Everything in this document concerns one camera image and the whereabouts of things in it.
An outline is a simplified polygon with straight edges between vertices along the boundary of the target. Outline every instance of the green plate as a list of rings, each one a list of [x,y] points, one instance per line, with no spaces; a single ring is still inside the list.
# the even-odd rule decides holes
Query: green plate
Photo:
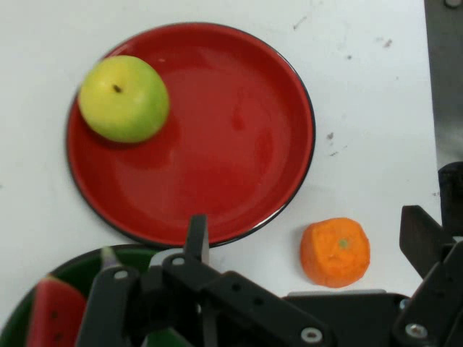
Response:
[[[148,269],[151,257],[155,250],[141,245],[113,246],[119,260],[125,264],[137,268],[141,273]],[[51,271],[55,277],[68,282],[88,296],[90,287],[96,274],[101,269],[100,250],[88,252],[64,263]],[[17,305],[13,314],[4,326],[0,336],[0,347],[24,347],[29,325],[30,310],[33,305],[34,288]],[[148,339],[148,347],[156,346],[183,346],[177,334],[165,330],[151,334]]]

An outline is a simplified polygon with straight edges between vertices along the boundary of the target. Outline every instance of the metal bolt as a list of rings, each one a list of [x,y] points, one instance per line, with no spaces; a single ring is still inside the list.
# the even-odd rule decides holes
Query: metal bolt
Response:
[[[323,339],[323,334],[316,327],[306,327],[301,331],[301,339],[306,343],[319,343]]]
[[[174,258],[172,260],[172,265],[183,265],[185,263],[185,259],[182,257]]]
[[[402,299],[399,303],[400,310],[403,310],[410,303],[410,299]]]
[[[410,323],[405,327],[405,332],[412,338],[427,338],[428,330],[420,324]]]
[[[114,273],[114,279],[121,280],[123,278],[126,278],[128,275],[129,273],[126,270],[121,270],[121,271]]]

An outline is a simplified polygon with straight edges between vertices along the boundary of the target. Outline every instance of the orange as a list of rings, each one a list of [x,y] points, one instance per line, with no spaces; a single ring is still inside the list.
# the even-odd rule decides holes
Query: orange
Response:
[[[300,260],[314,283],[332,288],[348,286],[365,274],[370,264],[370,242],[355,220],[324,220],[305,230]]]

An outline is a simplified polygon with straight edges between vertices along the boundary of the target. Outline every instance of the red plate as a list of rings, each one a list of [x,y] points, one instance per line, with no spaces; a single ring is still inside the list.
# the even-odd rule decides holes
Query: red plate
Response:
[[[312,159],[315,121],[299,76],[263,41],[222,25],[158,27],[116,47],[148,62],[171,97],[164,128],[138,145],[92,132],[76,100],[67,134],[82,195],[122,233],[184,243],[207,213],[212,244],[248,235],[281,212]]]

